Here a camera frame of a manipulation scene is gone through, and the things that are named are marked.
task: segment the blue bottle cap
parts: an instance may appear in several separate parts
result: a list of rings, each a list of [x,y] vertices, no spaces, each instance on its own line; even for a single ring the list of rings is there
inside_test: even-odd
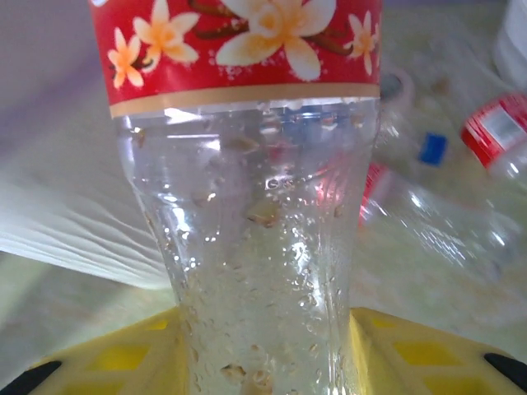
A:
[[[448,139],[445,136],[427,132],[419,153],[419,160],[428,165],[439,166],[443,161],[447,147]]]

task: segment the white cloth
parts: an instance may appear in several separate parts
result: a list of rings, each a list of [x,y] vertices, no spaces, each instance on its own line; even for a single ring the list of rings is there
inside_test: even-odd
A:
[[[85,1],[0,12],[0,250],[170,286],[125,179]]]

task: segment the clear plastic bottle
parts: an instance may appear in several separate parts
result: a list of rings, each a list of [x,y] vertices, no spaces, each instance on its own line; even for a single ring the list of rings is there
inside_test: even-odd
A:
[[[380,4],[102,2],[110,111],[180,301],[190,394],[360,393],[350,223],[378,126]],[[137,35],[113,43],[113,19]]]
[[[483,106],[506,95],[516,95],[516,88],[493,72],[472,43],[458,37],[434,40],[430,52],[417,57],[415,68],[419,70],[416,75],[420,81],[435,91],[459,130],[464,130],[467,120]],[[500,154],[490,159],[482,158],[480,152],[473,149],[478,142],[468,145],[493,178],[515,180],[527,188],[527,130],[522,132],[514,121],[509,122],[510,117],[501,109],[494,112],[494,130],[488,133],[501,146]]]
[[[514,261],[522,232],[506,216],[448,202],[377,164],[368,170],[360,221],[398,227],[423,248],[486,280],[499,278]]]

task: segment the red bottle label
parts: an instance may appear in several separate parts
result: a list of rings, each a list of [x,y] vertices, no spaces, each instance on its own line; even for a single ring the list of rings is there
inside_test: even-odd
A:
[[[512,93],[484,105],[465,123],[461,138],[487,168],[527,140],[527,96]]]
[[[380,0],[89,0],[113,116],[379,94]]]
[[[362,203],[361,203],[361,214],[359,216],[359,225],[362,225],[364,222],[364,215],[368,208],[368,202],[370,201],[371,194],[375,191],[375,187],[379,183],[379,180],[382,179],[383,175],[388,171],[388,168],[384,165],[377,163],[370,163],[368,168],[368,174],[366,176],[366,186],[364,187],[364,193],[362,194]]]

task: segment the flower print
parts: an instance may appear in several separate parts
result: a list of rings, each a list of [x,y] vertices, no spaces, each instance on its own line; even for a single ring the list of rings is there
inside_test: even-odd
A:
[[[371,75],[371,53],[375,50],[375,35],[371,33],[371,14],[368,11],[364,16],[364,24],[357,16],[348,16],[349,24],[353,30],[353,41],[345,45],[346,48],[353,47],[351,58],[364,57],[364,68]]]
[[[115,69],[114,87],[119,89],[124,81],[128,80],[132,85],[140,87],[143,85],[141,73],[133,66],[139,56],[141,41],[134,35],[127,43],[123,32],[116,27],[114,31],[115,49],[108,51],[108,59]]]
[[[149,44],[143,60],[145,72],[156,68],[164,53],[176,62],[190,63],[198,60],[198,53],[184,42],[184,35],[198,23],[199,14],[182,12],[170,19],[166,0],[156,0],[152,8],[150,23],[144,19],[133,18],[133,29],[139,39]]]
[[[293,72],[304,81],[320,77],[315,50],[303,37],[322,32],[333,19],[336,0],[221,0],[249,31],[230,39],[217,52],[222,66],[249,66],[269,58],[283,47]]]

